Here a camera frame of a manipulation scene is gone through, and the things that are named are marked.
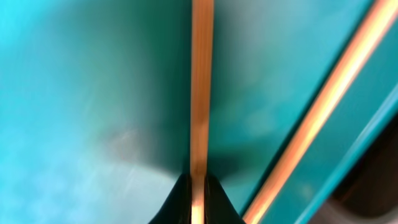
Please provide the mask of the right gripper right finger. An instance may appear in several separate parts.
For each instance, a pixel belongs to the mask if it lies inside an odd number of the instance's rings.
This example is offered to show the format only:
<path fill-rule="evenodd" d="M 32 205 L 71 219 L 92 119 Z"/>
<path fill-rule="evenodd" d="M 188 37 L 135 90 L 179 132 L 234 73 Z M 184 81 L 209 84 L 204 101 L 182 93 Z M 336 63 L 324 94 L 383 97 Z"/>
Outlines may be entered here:
<path fill-rule="evenodd" d="M 211 174 L 208 174 L 205 179 L 205 223 L 245 224 L 219 180 Z"/>

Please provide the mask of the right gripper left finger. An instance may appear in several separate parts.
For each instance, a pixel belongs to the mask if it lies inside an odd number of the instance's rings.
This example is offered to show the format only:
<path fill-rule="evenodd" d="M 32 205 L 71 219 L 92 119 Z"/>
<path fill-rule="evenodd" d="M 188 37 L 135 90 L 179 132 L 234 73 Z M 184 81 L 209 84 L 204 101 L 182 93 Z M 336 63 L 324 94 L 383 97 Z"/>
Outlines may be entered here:
<path fill-rule="evenodd" d="M 182 174 L 149 224 L 191 224 L 192 180 Z"/>

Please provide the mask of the wooden chopstick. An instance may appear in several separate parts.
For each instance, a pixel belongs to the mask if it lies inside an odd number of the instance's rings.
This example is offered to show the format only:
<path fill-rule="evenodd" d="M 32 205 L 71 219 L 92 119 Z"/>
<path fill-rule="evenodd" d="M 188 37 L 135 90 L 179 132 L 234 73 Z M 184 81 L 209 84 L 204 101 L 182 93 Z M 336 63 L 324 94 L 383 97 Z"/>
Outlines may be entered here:
<path fill-rule="evenodd" d="M 213 0 L 192 1 L 190 100 L 192 224 L 205 223 L 205 176 L 208 160 L 214 11 Z"/>
<path fill-rule="evenodd" d="M 397 0 L 374 1 L 243 220 L 259 223 L 397 17 Z"/>

